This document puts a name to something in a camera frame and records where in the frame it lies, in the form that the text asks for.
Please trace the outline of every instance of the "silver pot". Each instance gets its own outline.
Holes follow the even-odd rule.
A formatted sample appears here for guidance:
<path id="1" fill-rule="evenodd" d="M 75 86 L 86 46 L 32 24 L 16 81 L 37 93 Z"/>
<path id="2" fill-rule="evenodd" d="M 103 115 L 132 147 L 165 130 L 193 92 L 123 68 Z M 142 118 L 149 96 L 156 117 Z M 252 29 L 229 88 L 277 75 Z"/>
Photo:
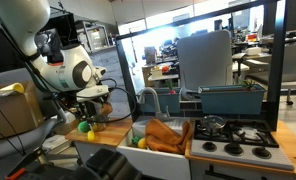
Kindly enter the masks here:
<path id="1" fill-rule="evenodd" d="M 223 127 L 226 125 L 226 120 L 220 116 L 208 115 L 200 120 L 197 128 L 201 131 L 207 131 L 210 134 L 221 134 Z"/>

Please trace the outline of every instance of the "faucet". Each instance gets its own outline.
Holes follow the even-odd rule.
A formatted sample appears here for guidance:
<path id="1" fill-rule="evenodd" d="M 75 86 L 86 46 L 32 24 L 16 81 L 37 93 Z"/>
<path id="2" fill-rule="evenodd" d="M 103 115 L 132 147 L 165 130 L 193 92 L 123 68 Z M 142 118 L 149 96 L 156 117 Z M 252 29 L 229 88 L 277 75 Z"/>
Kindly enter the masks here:
<path id="1" fill-rule="evenodd" d="M 143 90 L 140 91 L 139 93 L 139 104 L 144 104 L 145 103 L 145 93 L 150 92 L 154 98 L 154 103 L 155 103 L 155 116 L 156 118 L 160 119 L 161 121 L 167 121 L 170 120 L 170 115 L 168 111 L 168 106 L 166 106 L 166 113 L 162 113 L 160 110 L 160 105 L 159 105 L 159 99 L 157 92 L 151 88 L 151 87 L 146 87 Z"/>

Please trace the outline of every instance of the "orange cloth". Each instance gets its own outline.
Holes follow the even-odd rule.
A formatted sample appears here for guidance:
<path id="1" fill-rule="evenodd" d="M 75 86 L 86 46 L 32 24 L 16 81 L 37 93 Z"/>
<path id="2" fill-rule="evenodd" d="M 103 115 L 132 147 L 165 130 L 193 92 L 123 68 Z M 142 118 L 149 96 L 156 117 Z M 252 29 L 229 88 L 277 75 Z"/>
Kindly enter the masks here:
<path id="1" fill-rule="evenodd" d="M 146 142 L 153 151 L 184 154 L 186 143 L 192 136 L 192 125 L 185 121 L 182 125 L 182 135 L 169 128 L 159 119 L 152 119 L 146 125 Z"/>

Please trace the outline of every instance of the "green ball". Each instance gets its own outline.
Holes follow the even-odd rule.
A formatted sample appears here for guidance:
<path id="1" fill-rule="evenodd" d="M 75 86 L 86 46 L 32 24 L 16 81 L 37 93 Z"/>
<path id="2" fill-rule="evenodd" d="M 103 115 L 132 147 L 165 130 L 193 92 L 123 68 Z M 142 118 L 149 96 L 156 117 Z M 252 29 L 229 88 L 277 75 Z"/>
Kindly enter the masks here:
<path id="1" fill-rule="evenodd" d="M 89 127 L 89 125 L 88 125 L 88 123 L 86 121 L 83 121 L 83 122 L 79 123 L 78 130 L 80 132 L 84 132 L 85 133 L 85 132 L 90 131 L 90 127 Z"/>

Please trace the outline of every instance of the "stove top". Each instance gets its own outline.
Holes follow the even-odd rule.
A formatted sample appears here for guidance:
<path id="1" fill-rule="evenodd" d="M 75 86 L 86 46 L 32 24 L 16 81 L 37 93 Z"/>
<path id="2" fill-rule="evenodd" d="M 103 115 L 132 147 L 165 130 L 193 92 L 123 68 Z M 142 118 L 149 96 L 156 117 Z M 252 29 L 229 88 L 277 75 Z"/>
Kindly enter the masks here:
<path id="1" fill-rule="evenodd" d="M 228 121 L 220 133 L 209 133 L 194 122 L 191 154 L 285 170 L 294 166 L 264 122 Z"/>

